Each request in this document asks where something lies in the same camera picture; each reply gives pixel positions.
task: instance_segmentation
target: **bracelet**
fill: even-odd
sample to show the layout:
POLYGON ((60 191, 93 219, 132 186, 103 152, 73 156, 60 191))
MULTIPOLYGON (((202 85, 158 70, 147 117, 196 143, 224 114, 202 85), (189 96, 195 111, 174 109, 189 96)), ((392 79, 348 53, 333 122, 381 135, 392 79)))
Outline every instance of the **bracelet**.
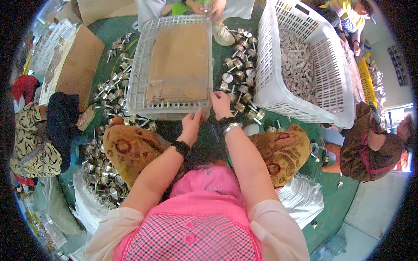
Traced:
POLYGON ((224 137, 235 127, 242 127, 242 123, 234 122, 231 123, 225 130, 224 130, 224 137))

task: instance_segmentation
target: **plastic crate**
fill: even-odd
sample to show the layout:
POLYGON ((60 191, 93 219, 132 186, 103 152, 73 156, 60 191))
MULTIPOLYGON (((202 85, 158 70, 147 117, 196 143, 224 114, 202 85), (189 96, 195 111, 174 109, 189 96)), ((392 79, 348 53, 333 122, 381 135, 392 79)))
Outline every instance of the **plastic crate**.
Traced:
POLYGON ((204 114, 209 116, 211 102, 209 93, 213 89, 212 83, 212 27, 208 30, 208 96, 205 100, 169 102, 153 101, 146 103, 146 88, 148 85, 148 69, 151 60, 151 54, 158 28, 172 27, 183 24, 207 23, 211 25, 210 20, 204 15, 178 15, 164 18, 158 18, 148 21, 144 25, 143 32, 140 35, 136 47, 135 57, 133 59, 132 71, 129 78, 127 92, 127 106, 130 114, 147 116, 149 119, 161 120, 181 120, 183 115, 194 113, 199 108, 204 109, 204 114))
POLYGON ((375 89, 373 88, 372 78, 370 77, 369 69, 366 64, 366 58, 363 58, 359 64, 357 64, 357 67, 359 68, 366 103, 368 104, 371 101, 377 107, 375 89))
POLYGON ((258 59, 254 102, 266 110, 308 123, 351 128, 354 97, 347 59, 335 30, 299 1, 268 0, 258 24, 258 59), (319 106, 294 96, 282 78, 279 26, 309 44, 319 106))
POLYGON ((68 32, 73 27, 73 24, 68 19, 61 20, 54 28, 51 35, 48 37, 45 45, 41 49, 40 53, 36 55, 37 60, 33 68, 36 74, 44 74, 48 68, 49 62, 52 59, 55 48, 58 45, 60 38, 65 38, 68 32))

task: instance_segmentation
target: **person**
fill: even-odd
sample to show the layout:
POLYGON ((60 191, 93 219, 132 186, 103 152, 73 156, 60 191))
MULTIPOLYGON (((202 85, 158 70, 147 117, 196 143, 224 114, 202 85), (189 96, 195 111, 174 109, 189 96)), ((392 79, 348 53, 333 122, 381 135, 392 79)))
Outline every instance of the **person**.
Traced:
POLYGON ((364 102, 356 105, 356 116, 342 146, 326 145, 336 155, 336 161, 322 167, 322 171, 342 173, 363 182, 378 180, 393 169, 405 150, 412 148, 415 134, 412 117, 402 120, 397 134, 392 134, 376 124, 373 111, 364 102))
POLYGON ((71 161, 70 141, 94 118, 94 104, 79 112, 79 96, 57 92, 48 106, 27 104, 15 114, 15 147, 10 159, 13 173, 23 179, 55 176, 71 161))
POLYGON ((13 98, 19 102, 23 96, 25 104, 29 104, 35 98, 35 91, 40 86, 38 79, 31 75, 21 75, 15 78, 12 84, 13 98))
MULTIPOLYGON (((100 222, 85 260, 309 260, 303 233, 278 199, 262 156, 235 122, 230 99, 224 92, 210 97, 235 174, 226 166, 196 167, 160 203, 197 141, 202 109, 188 114, 176 142, 139 170, 121 206, 100 222)), ((147 140, 147 130, 137 135, 147 140)), ((135 146, 119 139, 106 155, 133 153, 135 146)), ((135 153, 138 160, 144 156, 135 153)))
POLYGON ((340 38, 347 42, 353 49, 354 55, 360 54, 360 37, 364 28, 365 19, 372 19, 373 7, 368 0, 331 0, 319 6, 317 12, 327 19, 338 32, 340 38), (351 43, 348 42, 344 32, 349 34, 351 43))
POLYGON ((229 17, 240 17, 249 20, 255 0, 211 0, 205 7, 194 0, 181 0, 197 15, 206 15, 212 19, 212 35, 215 41, 222 46, 230 46, 235 43, 234 36, 224 25, 224 21, 229 17))

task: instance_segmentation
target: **shoe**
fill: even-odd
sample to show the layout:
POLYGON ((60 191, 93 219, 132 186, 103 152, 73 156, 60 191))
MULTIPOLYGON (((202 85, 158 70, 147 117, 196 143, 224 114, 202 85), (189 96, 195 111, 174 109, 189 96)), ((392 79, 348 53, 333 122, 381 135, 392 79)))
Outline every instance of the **shoe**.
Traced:
POLYGON ((215 42, 222 46, 230 46, 235 43, 234 36, 227 28, 223 23, 212 25, 212 35, 215 38, 215 42))
POLYGON ((81 131, 84 131, 87 129, 87 126, 90 124, 90 122, 94 119, 94 116, 96 115, 96 104, 90 105, 85 112, 80 114, 80 124, 77 125, 77 128, 81 131))

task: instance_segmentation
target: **wristwatch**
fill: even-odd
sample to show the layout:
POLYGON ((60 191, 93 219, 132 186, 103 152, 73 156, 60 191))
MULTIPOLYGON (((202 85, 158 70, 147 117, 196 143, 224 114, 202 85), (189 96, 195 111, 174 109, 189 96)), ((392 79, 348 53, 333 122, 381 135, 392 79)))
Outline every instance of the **wristwatch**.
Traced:
POLYGON ((242 127, 242 123, 237 122, 237 119, 235 117, 222 118, 218 122, 224 136, 233 128, 238 126, 242 127))
POLYGON ((185 142, 180 142, 176 140, 171 145, 176 147, 176 151, 183 155, 183 157, 186 157, 187 153, 190 151, 190 146, 185 142))

